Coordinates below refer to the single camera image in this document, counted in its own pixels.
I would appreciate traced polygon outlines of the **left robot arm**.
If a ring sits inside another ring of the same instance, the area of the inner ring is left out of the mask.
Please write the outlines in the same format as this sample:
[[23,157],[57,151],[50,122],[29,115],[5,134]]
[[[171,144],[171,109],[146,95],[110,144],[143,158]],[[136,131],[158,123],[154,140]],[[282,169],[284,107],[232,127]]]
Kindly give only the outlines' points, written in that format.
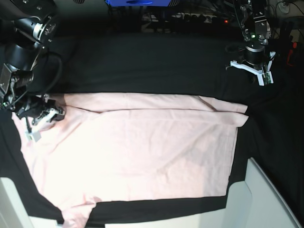
[[266,1],[234,0],[233,5],[245,46],[241,48],[240,60],[230,61],[229,67],[255,75],[260,86],[272,84],[271,67],[276,52],[268,47],[271,28],[266,18]]

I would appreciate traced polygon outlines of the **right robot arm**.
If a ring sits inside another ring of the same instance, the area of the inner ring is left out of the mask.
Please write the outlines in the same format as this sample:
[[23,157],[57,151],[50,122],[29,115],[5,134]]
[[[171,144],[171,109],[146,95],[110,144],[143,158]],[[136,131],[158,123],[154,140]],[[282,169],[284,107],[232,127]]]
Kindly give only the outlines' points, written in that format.
[[[0,31],[6,36],[5,61],[0,72],[0,108],[24,119],[28,138],[39,141],[40,131],[52,121],[65,117],[63,108],[47,92],[63,71],[61,57],[48,51],[58,27],[57,6],[52,0],[2,0]],[[58,69],[52,82],[39,92],[30,92],[33,69],[39,57],[53,56]]]

